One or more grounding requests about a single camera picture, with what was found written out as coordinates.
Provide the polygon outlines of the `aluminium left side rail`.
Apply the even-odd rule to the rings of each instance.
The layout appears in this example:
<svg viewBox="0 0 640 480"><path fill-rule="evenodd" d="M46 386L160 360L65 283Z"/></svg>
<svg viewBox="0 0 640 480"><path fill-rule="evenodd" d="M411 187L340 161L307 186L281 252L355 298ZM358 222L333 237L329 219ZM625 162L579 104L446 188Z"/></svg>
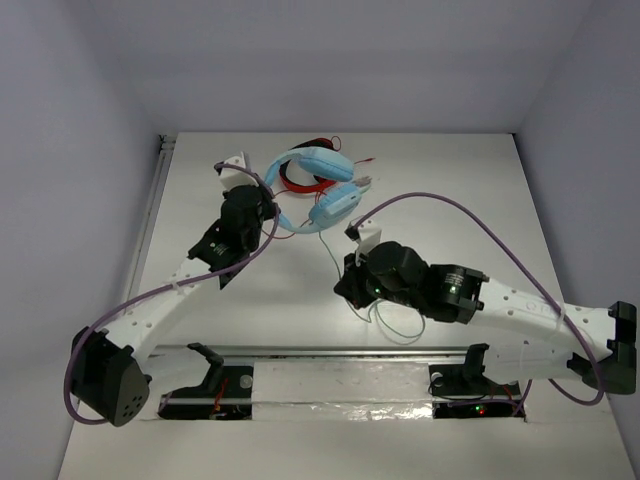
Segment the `aluminium left side rail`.
<svg viewBox="0 0 640 480"><path fill-rule="evenodd" d="M159 153L151 190L147 198L141 227L134 247L131 265L126 275L120 302L128 302L140 295L144 269L176 143L176 136L160 136ZM118 347L125 347L130 340L137 342L139 336L144 336L154 328L156 328L156 333L159 333L156 323L157 318L165 315L167 307L164 303L167 300L181 300L184 295L184 291L174 289L174 285L171 282L161 282L159 287L165 287L165 290L158 295L153 295L130 304L116 314L114 321L103 329L103 331L107 333L112 328L115 328L114 333L108 334L109 340Z"/></svg>

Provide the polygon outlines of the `aluminium front rail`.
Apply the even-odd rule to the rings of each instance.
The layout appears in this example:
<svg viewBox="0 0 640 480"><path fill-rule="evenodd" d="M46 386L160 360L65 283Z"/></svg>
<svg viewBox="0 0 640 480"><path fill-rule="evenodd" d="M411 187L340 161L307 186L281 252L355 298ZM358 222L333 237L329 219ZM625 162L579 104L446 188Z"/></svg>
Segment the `aluminium front rail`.
<svg viewBox="0 0 640 480"><path fill-rule="evenodd" d="M383 357L464 357L468 347L366 347L328 349L320 347L217 346L207 348L223 357L240 358L383 358Z"/></svg>

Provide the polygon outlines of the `red black headphones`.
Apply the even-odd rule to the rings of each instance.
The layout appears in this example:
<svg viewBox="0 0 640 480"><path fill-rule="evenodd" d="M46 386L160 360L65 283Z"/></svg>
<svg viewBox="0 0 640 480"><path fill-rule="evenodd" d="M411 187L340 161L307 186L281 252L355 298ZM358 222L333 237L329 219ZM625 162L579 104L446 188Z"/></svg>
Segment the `red black headphones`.
<svg viewBox="0 0 640 480"><path fill-rule="evenodd" d="M322 147L332 151L337 151L337 148L335 147L333 142L334 139L335 137L315 138L315 139L308 140L306 142L296 145L295 149L306 148L306 147ZM279 167L279 177L283 186L286 188L287 191L293 192L295 194L316 194L324 191L325 189L333 186L336 183L335 180L330 180L317 175L313 175L314 181L311 184L301 184L297 181L292 180L289 177L289 174L288 174L289 165L290 165L290 162L287 161Z"/></svg>

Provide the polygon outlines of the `aluminium rail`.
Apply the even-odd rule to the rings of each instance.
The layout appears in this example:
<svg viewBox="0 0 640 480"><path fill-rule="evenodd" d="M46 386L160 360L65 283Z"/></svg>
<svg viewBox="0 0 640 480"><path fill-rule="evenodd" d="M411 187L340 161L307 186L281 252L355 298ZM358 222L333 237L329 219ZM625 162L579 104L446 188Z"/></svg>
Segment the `aluminium rail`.
<svg viewBox="0 0 640 480"><path fill-rule="evenodd" d="M144 269L176 143L176 136L160 136L159 153L151 190L147 198L141 227L134 247L131 265L126 275L120 302L128 302L140 295ZM165 290L158 295L153 295L130 304L116 314L114 321L103 329L103 331L107 333L112 328L115 328L114 333L108 334L109 340L118 347L125 347L130 340L137 342L139 336L144 336L154 328L156 328L156 333L159 333L156 323L157 318L165 315L167 307L164 303L167 300L181 300L184 295L184 291L174 289L174 285L171 282L161 282L159 287L165 287Z"/></svg>
<svg viewBox="0 0 640 480"><path fill-rule="evenodd" d="M383 358L383 357L464 357L468 347L366 347L328 349L320 347L217 346L207 348L223 357L240 358Z"/></svg>

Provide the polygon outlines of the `white foam front board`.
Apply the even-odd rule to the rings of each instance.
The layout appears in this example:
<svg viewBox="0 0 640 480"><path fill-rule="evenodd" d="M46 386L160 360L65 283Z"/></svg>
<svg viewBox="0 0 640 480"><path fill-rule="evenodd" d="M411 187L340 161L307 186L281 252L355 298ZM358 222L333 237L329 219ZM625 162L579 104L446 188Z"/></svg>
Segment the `white foam front board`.
<svg viewBox="0 0 640 480"><path fill-rule="evenodd" d="M63 479L631 479L612 413L535 389L526 420L135 421L73 428Z"/></svg>

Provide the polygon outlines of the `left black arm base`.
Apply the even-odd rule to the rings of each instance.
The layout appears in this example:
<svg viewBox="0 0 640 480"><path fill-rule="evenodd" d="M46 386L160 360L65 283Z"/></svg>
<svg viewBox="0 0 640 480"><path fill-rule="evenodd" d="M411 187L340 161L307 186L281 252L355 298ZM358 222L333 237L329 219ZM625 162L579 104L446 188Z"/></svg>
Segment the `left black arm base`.
<svg viewBox="0 0 640 480"><path fill-rule="evenodd" d="M164 394L158 416L163 420L251 420L254 365L227 365L221 355L201 343L187 348L204 358L207 370L197 384Z"/></svg>

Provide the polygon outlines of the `light blue headphones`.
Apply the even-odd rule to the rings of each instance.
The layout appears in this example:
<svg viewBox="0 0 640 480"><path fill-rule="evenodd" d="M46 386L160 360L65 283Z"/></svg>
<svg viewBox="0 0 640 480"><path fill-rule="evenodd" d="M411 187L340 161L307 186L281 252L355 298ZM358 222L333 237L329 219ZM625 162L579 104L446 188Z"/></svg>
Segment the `light blue headphones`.
<svg viewBox="0 0 640 480"><path fill-rule="evenodd" d="M291 233L314 234L339 224L356 209L364 193L371 187L370 177L354 177L354 165L348 158L320 146L291 149L277 157L264 177L268 186L274 183L279 168L287 161L297 163L312 175L338 183L337 187L326 190L325 195L311 208L308 224L296 227L284 213L279 214L279 227Z"/></svg>

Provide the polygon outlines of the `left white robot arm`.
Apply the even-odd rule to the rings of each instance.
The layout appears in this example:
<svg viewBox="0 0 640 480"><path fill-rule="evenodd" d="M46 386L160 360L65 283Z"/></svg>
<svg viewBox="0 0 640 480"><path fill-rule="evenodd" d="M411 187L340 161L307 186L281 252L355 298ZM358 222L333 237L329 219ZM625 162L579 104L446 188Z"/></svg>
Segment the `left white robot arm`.
<svg viewBox="0 0 640 480"><path fill-rule="evenodd" d="M149 358L181 320L180 308L202 283L226 286L271 243L262 235L279 208L261 183L228 187L219 218L191 247L175 276L80 330L72 340L63 399L67 413L85 425L120 427L141 412L154 379Z"/></svg>

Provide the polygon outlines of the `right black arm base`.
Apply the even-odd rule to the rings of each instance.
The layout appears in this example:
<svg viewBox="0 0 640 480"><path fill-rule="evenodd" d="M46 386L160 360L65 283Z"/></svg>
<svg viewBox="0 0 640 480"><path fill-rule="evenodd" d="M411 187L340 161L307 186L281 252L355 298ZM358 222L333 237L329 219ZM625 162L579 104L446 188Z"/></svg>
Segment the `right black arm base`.
<svg viewBox="0 0 640 480"><path fill-rule="evenodd" d="M509 350L487 343L429 349L428 393L437 419L525 420L530 386L512 378L501 364Z"/></svg>

